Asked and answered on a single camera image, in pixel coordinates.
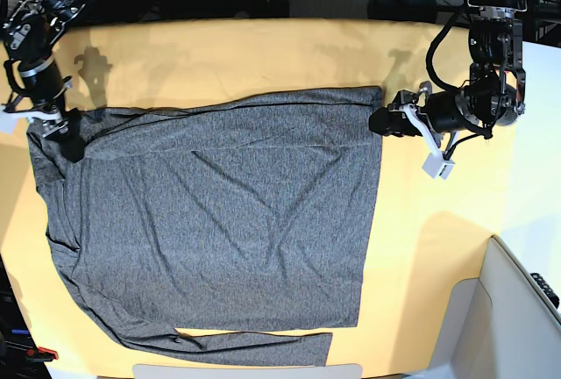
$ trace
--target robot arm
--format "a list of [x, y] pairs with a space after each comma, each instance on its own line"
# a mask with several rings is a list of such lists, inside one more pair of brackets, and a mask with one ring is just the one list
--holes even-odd
[[[479, 12], [473, 20], [469, 8]], [[433, 94], [430, 82], [416, 93], [400, 91], [388, 107], [371, 116], [370, 130], [384, 136], [423, 136], [430, 148], [424, 170], [433, 178], [447, 178], [457, 145], [479, 136], [491, 139], [496, 125], [512, 125], [524, 113], [522, 22], [515, 17], [522, 11], [526, 11], [526, 0], [466, 0], [427, 52], [430, 80], [444, 91]], [[455, 87], [438, 77], [432, 61], [438, 45], [464, 13], [471, 21], [468, 39], [473, 64], [469, 84]], [[508, 73], [516, 79], [515, 88], [507, 84]], [[424, 106], [418, 105], [421, 96], [425, 96]], [[458, 140], [458, 132], [464, 130], [472, 135]], [[446, 133], [451, 140], [441, 151]]]
[[[67, 24], [94, 1], [22, 0], [2, 29], [9, 58], [4, 68], [13, 94], [6, 105], [0, 106], [0, 130], [13, 129], [19, 118], [39, 119], [43, 136], [61, 143], [63, 153], [72, 161], [82, 158], [83, 144], [76, 131], [77, 111], [66, 111], [65, 106], [70, 77], [63, 79], [60, 75], [53, 46], [66, 32]], [[14, 70], [23, 85], [16, 80]], [[31, 99], [29, 111], [16, 110], [23, 97]]]

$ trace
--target gray fabric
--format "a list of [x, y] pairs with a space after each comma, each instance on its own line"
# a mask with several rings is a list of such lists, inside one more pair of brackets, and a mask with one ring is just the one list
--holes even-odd
[[328, 333], [251, 332], [357, 324], [381, 159], [368, 118], [380, 104], [372, 87], [88, 111], [76, 164], [32, 124], [47, 238], [71, 296], [129, 348], [323, 365]]

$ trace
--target cloth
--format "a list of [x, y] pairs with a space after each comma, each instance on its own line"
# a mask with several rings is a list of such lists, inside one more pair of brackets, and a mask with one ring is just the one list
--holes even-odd
[[323, 365], [330, 334], [175, 327], [355, 326], [380, 176], [378, 88], [185, 111], [84, 113], [85, 158], [28, 130], [53, 262], [125, 347], [190, 361]]

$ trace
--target gray long-sleeve shirt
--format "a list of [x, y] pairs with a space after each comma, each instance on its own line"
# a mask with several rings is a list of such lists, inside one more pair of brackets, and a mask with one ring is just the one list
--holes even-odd
[[[85, 158], [28, 131], [53, 262], [115, 341], [191, 361], [323, 365], [358, 322], [378, 88], [84, 113]], [[178, 328], [246, 331], [189, 337]]]

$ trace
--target yellow table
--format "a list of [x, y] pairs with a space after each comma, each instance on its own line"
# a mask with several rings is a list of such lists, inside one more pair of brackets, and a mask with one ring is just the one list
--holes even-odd
[[[319, 19], [130, 25], [71, 32], [56, 59], [74, 77], [68, 104], [82, 109], [185, 108], [364, 85], [382, 85], [391, 101], [398, 89], [427, 79], [424, 56], [438, 31]], [[466, 41], [466, 31], [454, 30], [437, 52], [447, 82], [467, 77]], [[0, 88], [7, 97], [6, 82]], [[0, 134], [0, 252], [35, 342], [59, 352], [52, 366], [121, 377], [131, 377], [137, 363], [205, 366], [121, 347], [74, 304], [51, 261], [25, 128], [21, 121], [15, 135]], [[422, 139], [384, 139], [359, 326], [332, 330], [329, 364], [358, 363], [364, 377], [428, 366], [452, 287], [479, 275], [487, 239], [499, 232], [513, 137], [512, 129], [497, 129], [491, 141], [459, 147], [446, 182], [422, 171]]]

